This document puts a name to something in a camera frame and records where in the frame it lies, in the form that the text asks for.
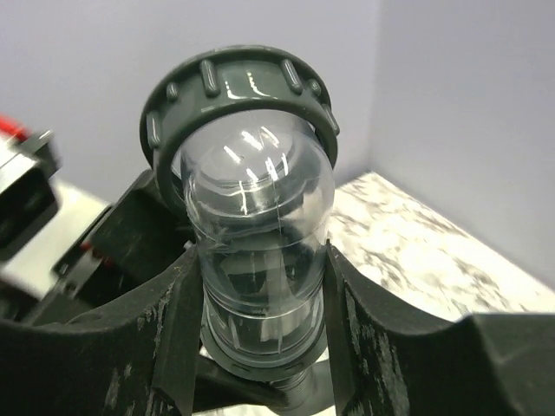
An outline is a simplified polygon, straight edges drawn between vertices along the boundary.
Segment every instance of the gray wall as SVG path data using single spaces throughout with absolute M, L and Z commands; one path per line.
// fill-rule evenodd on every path
M 555 287 L 555 2 L 383 2 L 371 165 Z
M 267 44 L 326 80 L 342 128 L 341 183 L 368 167 L 375 3 L 3 0 L 0 112 L 54 129 L 62 177 L 115 199 L 146 167 L 138 120 L 158 80 L 207 49 Z

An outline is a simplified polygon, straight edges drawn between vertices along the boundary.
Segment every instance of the marble table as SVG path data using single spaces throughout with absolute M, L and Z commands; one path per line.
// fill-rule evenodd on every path
M 369 279 L 444 319 L 472 312 L 555 312 L 553 290 L 375 173 L 336 191 L 330 239 Z M 257 406 L 205 413 L 272 414 Z

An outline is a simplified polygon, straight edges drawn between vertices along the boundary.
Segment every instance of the clear plastic bottle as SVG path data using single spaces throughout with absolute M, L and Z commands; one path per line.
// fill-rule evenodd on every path
M 229 115 L 185 141 L 206 319 L 235 361 L 277 367 L 315 342 L 332 173 L 311 126 L 284 112 Z

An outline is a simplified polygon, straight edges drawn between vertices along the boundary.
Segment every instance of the red cable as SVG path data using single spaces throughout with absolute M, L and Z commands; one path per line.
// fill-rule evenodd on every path
M 5 115 L 1 114 L 0 132 L 8 134 L 10 137 L 15 137 L 18 141 L 25 141 L 29 138 L 30 135 L 27 129 L 20 125 L 17 121 L 11 120 Z

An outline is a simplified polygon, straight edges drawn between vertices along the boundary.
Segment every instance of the robotic arm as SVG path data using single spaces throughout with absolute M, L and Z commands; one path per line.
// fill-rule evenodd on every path
M 152 169 L 114 205 L 49 180 L 51 133 L 0 130 L 5 414 L 555 414 L 553 315 L 446 322 L 326 241 L 339 129 L 295 56 L 176 68 L 140 119 Z

